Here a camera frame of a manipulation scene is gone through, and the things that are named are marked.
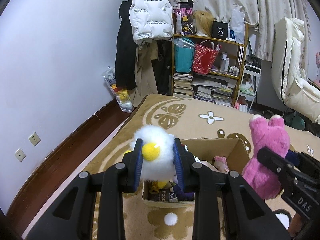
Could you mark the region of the black box marked 40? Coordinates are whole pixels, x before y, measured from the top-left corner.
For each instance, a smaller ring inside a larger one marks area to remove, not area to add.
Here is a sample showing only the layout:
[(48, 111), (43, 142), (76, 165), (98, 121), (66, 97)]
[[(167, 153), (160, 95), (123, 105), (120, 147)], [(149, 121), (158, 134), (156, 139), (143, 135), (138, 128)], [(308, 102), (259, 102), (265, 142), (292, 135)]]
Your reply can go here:
[(211, 37), (225, 40), (228, 37), (228, 24), (214, 21), (212, 25)]

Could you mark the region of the blonde wig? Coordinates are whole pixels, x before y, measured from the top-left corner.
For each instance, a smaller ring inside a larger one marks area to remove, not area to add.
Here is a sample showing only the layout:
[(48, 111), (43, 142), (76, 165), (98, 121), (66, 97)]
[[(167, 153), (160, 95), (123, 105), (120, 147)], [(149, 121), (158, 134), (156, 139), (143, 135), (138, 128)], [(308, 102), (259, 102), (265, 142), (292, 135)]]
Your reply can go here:
[(211, 37), (215, 17), (207, 11), (197, 10), (193, 12), (193, 25), (195, 35)]

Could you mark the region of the teal bag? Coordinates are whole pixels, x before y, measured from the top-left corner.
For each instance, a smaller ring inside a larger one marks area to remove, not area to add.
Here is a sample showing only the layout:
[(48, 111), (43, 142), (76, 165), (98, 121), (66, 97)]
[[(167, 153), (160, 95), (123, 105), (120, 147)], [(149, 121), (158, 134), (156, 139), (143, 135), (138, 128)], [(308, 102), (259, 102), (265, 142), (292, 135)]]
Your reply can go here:
[(176, 72), (191, 72), (194, 60), (195, 43), (188, 38), (175, 38), (173, 43)]

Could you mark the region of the stack of books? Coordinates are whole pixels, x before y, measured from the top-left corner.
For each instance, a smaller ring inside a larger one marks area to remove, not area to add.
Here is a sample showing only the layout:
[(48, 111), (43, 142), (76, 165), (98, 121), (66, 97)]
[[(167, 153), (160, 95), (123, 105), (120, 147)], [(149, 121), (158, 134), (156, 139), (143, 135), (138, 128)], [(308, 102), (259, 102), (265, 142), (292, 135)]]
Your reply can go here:
[(192, 98), (194, 89), (192, 85), (193, 73), (173, 74), (173, 96), (180, 98)]

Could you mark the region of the plastic bag of toys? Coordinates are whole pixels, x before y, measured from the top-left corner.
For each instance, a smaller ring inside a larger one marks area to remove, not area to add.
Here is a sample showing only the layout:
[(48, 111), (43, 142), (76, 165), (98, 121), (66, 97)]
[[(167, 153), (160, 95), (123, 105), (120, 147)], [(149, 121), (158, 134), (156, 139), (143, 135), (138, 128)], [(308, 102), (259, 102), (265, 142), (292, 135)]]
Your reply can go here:
[(133, 111), (133, 105), (130, 96), (126, 87), (118, 87), (116, 85), (115, 68), (108, 66), (107, 70), (103, 72), (102, 77), (104, 78), (107, 87), (116, 98), (120, 109), (125, 113), (131, 113)]

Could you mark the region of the black tissue pack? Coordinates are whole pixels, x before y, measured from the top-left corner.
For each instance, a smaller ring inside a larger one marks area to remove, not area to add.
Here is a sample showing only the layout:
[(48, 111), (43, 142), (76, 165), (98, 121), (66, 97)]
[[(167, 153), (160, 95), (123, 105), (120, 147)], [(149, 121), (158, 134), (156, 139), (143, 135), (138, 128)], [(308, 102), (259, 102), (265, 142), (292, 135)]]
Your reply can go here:
[(157, 194), (151, 194), (148, 189), (147, 199), (154, 202), (178, 202), (178, 197), (174, 192), (174, 185), (167, 186), (166, 189), (162, 189)]

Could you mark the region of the pink bear plush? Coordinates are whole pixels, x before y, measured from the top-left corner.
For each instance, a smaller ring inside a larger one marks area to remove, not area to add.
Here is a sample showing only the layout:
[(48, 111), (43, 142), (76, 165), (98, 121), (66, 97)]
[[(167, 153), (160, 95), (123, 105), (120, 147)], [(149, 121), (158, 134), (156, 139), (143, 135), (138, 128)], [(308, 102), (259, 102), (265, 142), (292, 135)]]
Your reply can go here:
[(277, 168), (272, 161), (284, 159), (290, 148), (290, 137), (284, 119), (274, 115), (270, 120), (254, 115), (249, 120), (253, 142), (253, 157), (242, 171), (244, 180), (263, 200), (276, 198), (282, 190)]

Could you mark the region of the white fluffy duck plush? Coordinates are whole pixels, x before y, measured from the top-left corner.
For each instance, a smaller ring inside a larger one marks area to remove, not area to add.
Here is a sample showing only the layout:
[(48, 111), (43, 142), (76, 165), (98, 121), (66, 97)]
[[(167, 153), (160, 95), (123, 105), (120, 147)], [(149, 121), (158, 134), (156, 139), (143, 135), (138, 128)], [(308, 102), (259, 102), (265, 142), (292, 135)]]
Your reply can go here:
[(167, 133), (159, 126), (143, 126), (134, 133), (133, 141), (124, 153), (134, 150), (138, 139), (143, 142), (141, 149), (143, 161), (139, 181), (167, 183), (173, 180), (176, 174), (173, 152), (174, 135)]

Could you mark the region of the upper wall socket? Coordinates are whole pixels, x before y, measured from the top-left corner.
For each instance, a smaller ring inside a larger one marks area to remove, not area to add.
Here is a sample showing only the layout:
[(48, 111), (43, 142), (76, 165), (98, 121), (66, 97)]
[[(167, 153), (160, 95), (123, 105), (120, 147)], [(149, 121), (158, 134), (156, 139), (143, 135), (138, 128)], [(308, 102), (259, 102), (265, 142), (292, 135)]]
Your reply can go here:
[(31, 142), (31, 144), (33, 146), (36, 146), (40, 141), (40, 137), (38, 136), (38, 134), (36, 132), (34, 132), (33, 134), (31, 134), (29, 137), (28, 137), (29, 141)]

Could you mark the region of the wooden bookshelf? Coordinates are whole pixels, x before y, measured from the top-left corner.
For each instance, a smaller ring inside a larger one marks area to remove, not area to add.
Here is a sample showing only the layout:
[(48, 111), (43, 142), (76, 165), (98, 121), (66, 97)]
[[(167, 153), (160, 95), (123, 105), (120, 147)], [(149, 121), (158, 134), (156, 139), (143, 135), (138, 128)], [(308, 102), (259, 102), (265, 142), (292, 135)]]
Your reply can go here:
[(244, 74), (248, 24), (243, 44), (199, 35), (173, 36), (170, 93), (227, 107), (236, 106)]

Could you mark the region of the yellow plush toy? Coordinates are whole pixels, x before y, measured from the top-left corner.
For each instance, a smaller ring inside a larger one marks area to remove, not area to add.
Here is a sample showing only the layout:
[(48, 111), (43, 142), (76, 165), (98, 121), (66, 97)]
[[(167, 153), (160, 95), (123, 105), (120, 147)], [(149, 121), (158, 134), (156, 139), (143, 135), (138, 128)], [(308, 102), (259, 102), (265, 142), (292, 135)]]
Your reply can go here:
[(169, 181), (152, 181), (150, 183), (150, 189), (149, 192), (151, 194), (157, 194), (159, 193), (162, 189), (166, 189), (167, 186), (171, 186)]

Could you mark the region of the pink tissue pack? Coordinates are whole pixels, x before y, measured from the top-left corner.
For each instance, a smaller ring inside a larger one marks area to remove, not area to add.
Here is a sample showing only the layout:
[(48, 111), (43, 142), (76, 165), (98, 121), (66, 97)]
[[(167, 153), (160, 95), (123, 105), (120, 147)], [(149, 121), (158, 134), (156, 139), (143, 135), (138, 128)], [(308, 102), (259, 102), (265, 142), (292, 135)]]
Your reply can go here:
[(227, 165), (227, 160), (225, 157), (215, 156), (214, 157), (214, 167), (221, 173), (227, 174), (230, 169)]

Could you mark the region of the open cardboard box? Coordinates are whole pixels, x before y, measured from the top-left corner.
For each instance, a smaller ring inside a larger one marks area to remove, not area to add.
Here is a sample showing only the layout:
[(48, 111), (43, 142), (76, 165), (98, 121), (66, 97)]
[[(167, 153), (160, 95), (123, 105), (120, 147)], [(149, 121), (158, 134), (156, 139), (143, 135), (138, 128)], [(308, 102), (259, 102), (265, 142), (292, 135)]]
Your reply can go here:
[(192, 169), (195, 172), (197, 183), (194, 194), (191, 198), (183, 198), (178, 194), (178, 186), (174, 186), (174, 192), (178, 197), (178, 202), (154, 202), (147, 199), (150, 183), (144, 183), (142, 200), (149, 207), (159, 208), (184, 208), (193, 206), (195, 203), (202, 202), (208, 204), (211, 199), (218, 195), (218, 191), (227, 183), (228, 175), (221, 172), (211, 171), (210, 168), (202, 165), (200, 161), (205, 160), (212, 165), (214, 157), (225, 157), (230, 171), (240, 174), (244, 166), (249, 161), (250, 143), (247, 139), (240, 137), (220, 138), (220, 139), (180, 139), (185, 150), (191, 152), (194, 156), (195, 163)]

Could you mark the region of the pink swirl cushion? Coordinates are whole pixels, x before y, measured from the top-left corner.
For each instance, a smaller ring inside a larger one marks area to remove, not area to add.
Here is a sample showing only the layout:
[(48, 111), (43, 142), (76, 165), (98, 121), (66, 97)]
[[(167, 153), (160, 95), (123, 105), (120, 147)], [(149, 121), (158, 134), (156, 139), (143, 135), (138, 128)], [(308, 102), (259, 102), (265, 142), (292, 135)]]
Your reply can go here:
[(201, 163), (202, 165), (210, 168), (211, 171), (219, 172), (219, 170), (218, 170), (215, 166), (213, 166), (211, 163), (209, 163), (209, 162), (207, 162), (207, 161), (205, 161), (205, 160), (200, 161), (200, 163)]

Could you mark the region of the wall socket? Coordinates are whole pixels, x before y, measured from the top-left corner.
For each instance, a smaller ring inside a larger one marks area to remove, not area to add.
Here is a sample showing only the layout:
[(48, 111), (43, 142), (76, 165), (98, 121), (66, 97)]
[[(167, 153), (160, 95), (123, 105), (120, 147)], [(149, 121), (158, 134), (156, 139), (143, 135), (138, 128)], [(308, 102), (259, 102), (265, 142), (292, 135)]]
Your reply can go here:
[(17, 160), (21, 163), (26, 155), (25, 153), (19, 148), (16, 152), (15, 152), (15, 157), (17, 158)]
[(40, 137), (38, 136), (38, 134), (36, 132), (34, 132), (33, 134), (31, 134), (29, 137), (28, 137), (29, 141), (31, 142), (31, 144), (33, 146), (36, 146), (40, 141)]

